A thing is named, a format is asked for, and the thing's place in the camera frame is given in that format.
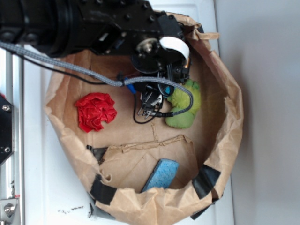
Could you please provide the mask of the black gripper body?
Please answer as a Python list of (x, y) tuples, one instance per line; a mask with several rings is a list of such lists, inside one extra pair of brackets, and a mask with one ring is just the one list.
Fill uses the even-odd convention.
[[(141, 108), (138, 111), (138, 115), (143, 115), (145, 118), (151, 117), (173, 117), (188, 111), (191, 108), (191, 92), (184, 87), (179, 87), (180, 84), (185, 84), (189, 78), (189, 68), (190, 68), (190, 58), (187, 62), (174, 62), (167, 64), (164, 68), (161, 64), (158, 64), (156, 68), (153, 66), (142, 67), (138, 60), (132, 57), (132, 62), (135, 69), (142, 76), (154, 77), (155, 80), (166, 79), (168, 83), (158, 82), (158, 81), (142, 81), (136, 82), (128, 85), (128, 88), (132, 89), (132, 93), (137, 91), (141, 93)], [(164, 88), (166, 86), (173, 86), (174, 89), (179, 89), (187, 93), (190, 97), (190, 104), (187, 108), (180, 110), (178, 112), (160, 112), (165, 97)]]

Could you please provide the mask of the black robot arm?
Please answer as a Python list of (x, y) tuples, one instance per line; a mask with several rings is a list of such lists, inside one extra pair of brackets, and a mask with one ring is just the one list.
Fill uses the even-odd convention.
[[(92, 76), (114, 87), (141, 93), (141, 114), (173, 117), (187, 112), (193, 96), (188, 79), (190, 49), (183, 26), (145, 0), (3, 0), (0, 3), (0, 46), (18, 56)], [(96, 55), (130, 56), (136, 78), (111, 80), (59, 58), (89, 50)], [(163, 99), (185, 91), (188, 105), (160, 111)]]

